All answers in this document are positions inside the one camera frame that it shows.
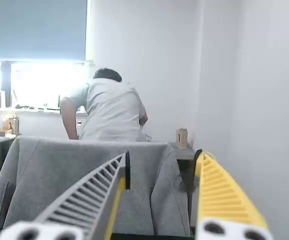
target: white wall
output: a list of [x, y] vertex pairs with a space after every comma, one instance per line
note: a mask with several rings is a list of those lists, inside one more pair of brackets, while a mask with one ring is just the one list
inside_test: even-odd
[[196, 0], [92, 1], [95, 64], [136, 87], [154, 141], [174, 142], [193, 116], [196, 7]]
[[[24, 136], [68, 139], [60, 113], [17, 110], [16, 114], [19, 118], [19, 132]], [[0, 128], [3, 127], [2, 119], [7, 116], [13, 116], [13, 113], [0, 109]], [[76, 119], [84, 122], [86, 116], [78, 113]]]
[[200, 0], [202, 26], [197, 42], [198, 109], [193, 146], [227, 156], [233, 112], [240, 0]]
[[195, 144], [289, 240], [289, 1], [204, 3]]
[[189, 135], [188, 142], [193, 149], [197, 150], [198, 145], [198, 105], [199, 105], [199, 85], [200, 85], [200, 73], [201, 73], [201, 60], [202, 60], [202, 43], [203, 43], [203, 32], [204, 32], [204, 12], [205, 12], [205, 1], [197, 0], [197, 7], [195, 9], [195, 43], [192, 61], [192, 82], [191, 86], [191, 105], [190, 111], [191, 116], [188, 126]]
[[231, 159], [276, 240], [289, 239], [289, 1], [246, 0]]

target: man's arm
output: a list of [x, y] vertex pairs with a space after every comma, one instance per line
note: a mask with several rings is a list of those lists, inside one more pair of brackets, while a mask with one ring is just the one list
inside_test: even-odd
[[77, 140], [76, 113], [77, 109], [74, 103], [67, 97], [60, 103], [61, 116], [66, 133], [70, 139]]
[[148, 115], [147, 113], [144, 114], [142, 118], [139, 118], [139, 124], [143, 127], [146, 122], [148, 121]]

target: window sill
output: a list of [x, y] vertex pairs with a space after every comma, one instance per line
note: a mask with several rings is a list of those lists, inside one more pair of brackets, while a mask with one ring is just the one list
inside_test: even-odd
[[[22, 109], [22, 108], [13, 108], [13, 107], [5, 107], [0, 108], [1, 114], [22, 114], [22, 113], [32, 113], [32, 114], [41, 114], [41, 115], [60, 115], [59, 110], [39, 110], [39, 109]], [[78, 111], [76, 113], [77, 116], [86, 116], [85, 112]]]

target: white shirt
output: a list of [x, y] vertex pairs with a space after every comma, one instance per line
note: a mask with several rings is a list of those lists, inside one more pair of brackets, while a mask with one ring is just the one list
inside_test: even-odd
[[146, 114], [137, 91], [123, 82], [96, 78], [68, 97], [88, 115], [79, 139], [99, 141], [146, 141], [139, 119]]

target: screw hole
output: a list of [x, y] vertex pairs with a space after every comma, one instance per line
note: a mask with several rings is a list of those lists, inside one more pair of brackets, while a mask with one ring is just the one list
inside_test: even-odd
[[244, 236], [249, 240], [266, 240], [261, 234], [255, 231], [247, 231]]
[[72, 232], [64, 232], [59, 235], [56, 240], [75, 240], [76, 236]]
[[209, 222], [204, 226], [204, 230], [213, 234], [224, 235], [225, 230], [217, 223]]
[[38, 230], [36, 229], [27, 229], [26, 231], [22, 232], [18, 237], [18, 240], [34, 240], [38, 236]]

